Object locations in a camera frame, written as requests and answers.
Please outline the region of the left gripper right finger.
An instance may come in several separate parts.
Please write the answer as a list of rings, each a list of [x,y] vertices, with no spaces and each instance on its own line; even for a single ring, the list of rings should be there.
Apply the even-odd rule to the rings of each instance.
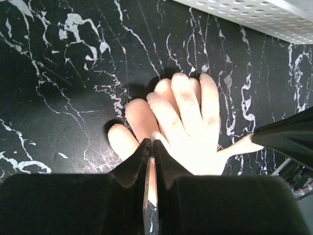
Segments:
[[[307,235],[284,180],[273,176],[195,176],[160,141],[156,162],[161,235]]]

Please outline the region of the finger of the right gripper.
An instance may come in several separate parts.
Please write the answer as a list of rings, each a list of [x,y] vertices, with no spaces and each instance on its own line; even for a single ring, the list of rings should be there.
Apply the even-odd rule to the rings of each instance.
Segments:
[[[251,141],[313,169],[313,109],[258,128]]]

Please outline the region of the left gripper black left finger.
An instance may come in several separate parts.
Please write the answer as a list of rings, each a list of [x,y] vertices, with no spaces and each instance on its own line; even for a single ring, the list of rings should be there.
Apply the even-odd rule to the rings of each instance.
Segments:
[[[3,235],[142,235],[151,142],[107,174],[17,174],[0,187]]]

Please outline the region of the cream leather glove front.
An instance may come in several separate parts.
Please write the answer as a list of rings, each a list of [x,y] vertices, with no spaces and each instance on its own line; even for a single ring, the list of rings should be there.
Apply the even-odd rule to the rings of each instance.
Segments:
[[[146,99],[136,98],[125,108],[128,126],[114,124],[108,141],[120,159],[130,157],[144,139],[160,140],[167,152],[194,175],[221,175],[234,155],[262,149],[247,134],[219,150],[221,128],[219,92],[206,73],[199,79],[175,73],[160,80]]]

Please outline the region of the white plastic storage basket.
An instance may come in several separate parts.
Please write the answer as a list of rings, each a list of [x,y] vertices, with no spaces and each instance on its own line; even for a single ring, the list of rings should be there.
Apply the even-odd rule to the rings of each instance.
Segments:
[[[313,43],[311,0],[179,0],[178,2],[292,44]]]

